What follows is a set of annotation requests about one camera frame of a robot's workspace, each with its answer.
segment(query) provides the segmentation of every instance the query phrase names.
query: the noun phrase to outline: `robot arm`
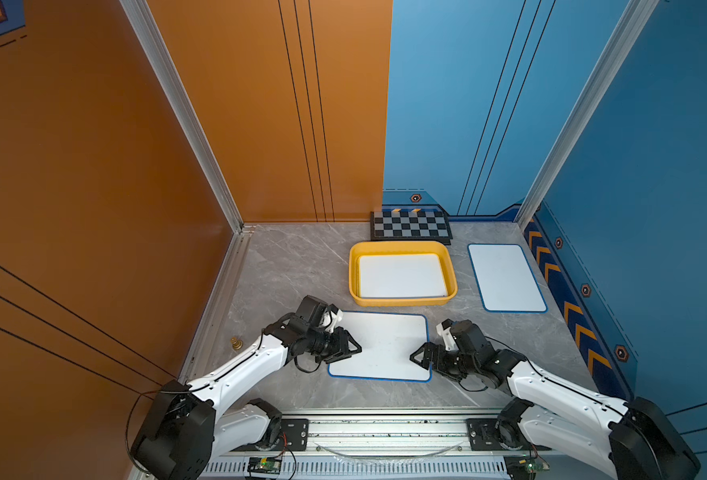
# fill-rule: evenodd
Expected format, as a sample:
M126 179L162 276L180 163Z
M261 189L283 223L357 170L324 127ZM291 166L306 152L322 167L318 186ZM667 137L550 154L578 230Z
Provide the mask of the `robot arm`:
M496 350L470 320L436 329L445 345L426 342L410 359L456 382L474 374L489 388L509 389L514 398L497 422L501 445L555 448L619 480L692 480L700 470L654 403L593 392L519 352Z
M248 443L272 447L282 418L276 408L255 399L236 412L226 415L226 410L305 352L317 363L361 352L356 340L336 326L341 318L336 306L306 296L297 312L264 328L258 340L223 366L185 386L167 383L154 398L130 455L159 480L182 480L196 478L211 456Z

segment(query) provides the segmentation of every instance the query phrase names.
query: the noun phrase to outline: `white board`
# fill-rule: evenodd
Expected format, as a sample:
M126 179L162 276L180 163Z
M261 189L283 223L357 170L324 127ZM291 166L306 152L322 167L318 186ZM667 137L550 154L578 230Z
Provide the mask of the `white board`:
M409 360L428 341L422 315L344 312L338 323L361 345L361 353L330 363L331 376L428 382L431 372Z
M540 288L519 245L468 245L484 308L491 312L545 312Z
M359 257L361 298L426 298L447 296L442 265L436 254L362 255Z

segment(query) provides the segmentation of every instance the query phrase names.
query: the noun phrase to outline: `yellow tray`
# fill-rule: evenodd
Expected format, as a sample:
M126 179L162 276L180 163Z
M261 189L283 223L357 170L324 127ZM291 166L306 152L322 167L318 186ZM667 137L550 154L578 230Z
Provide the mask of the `yellow tray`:
M361 298L359 296L359 258L366 255L407 255L407 254L435 254L439 257L439 264L444 275L444 284L447 296L432 298ZM348 256L348 290L361 306L422 306L444 305L457 295L457 279L452 260L446 247L433 241L398 241L361 242L351 247Z

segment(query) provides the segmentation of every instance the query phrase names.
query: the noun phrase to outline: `checkerboard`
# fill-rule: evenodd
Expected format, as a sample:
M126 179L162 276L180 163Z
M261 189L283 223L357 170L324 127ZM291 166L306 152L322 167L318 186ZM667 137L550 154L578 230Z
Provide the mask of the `checkerboard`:
M452 240L449 222L441 210L385 210L373 212L370 219L372 240L436 240L444 245Z

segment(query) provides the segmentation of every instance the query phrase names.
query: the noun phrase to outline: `orange chevron stripe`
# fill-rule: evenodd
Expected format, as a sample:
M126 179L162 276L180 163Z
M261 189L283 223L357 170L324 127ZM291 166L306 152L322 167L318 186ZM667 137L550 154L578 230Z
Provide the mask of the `orange chevron stripe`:
M555 270L555 271L557 271L557 272L561 272L561 269L560 269L557 265L554 265L554 264L545 264L545 282L546 282L546 283L548 283L548 273L549 273L551 270Z
M567 325L569 325L568 319L569 319L569 311L570 310L572 310L573 312L578 312L581 315L583 314L583 311L579 306L573 305L570 302L564 302L564 323L566 323Z
M532 237L533 237L533 236L540 236L540 237L542 237L543 234L541 234L540 232L535 232L535 231L529 232L529 249L530 249L530 250L532 250Z
M580 334L587 335L591 337L593 340L596 340L596 335L587 328L585 328L583 325L575 324L575 344L578 346L578 350L580 350Z
M538 254L535 257L535 263L538 265L540 265L540 254L550 254L551 253L551 251L549 249L545 248L544 246L539 246L537 248L537 252L538 252Z
M605 364L608 369L612 368L612 365L609 364L609 360L599 355L597 352L594 352L593 350L589 349L589 373L591 374L591 376L593 376L594 360L598 360L600 363Z

